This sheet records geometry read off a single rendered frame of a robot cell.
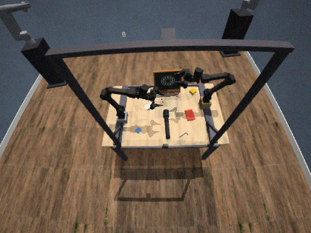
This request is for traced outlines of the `dark green chalkboard with wooden frame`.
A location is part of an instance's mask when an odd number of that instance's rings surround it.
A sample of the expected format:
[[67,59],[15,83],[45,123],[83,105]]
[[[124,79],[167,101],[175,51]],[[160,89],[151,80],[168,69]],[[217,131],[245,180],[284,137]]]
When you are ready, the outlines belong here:
[[175,81],[182,81],[182,76],[174,75],[181,70],[159,70],[153,71],[154,87],[162,93],[181,92],[181,86]]

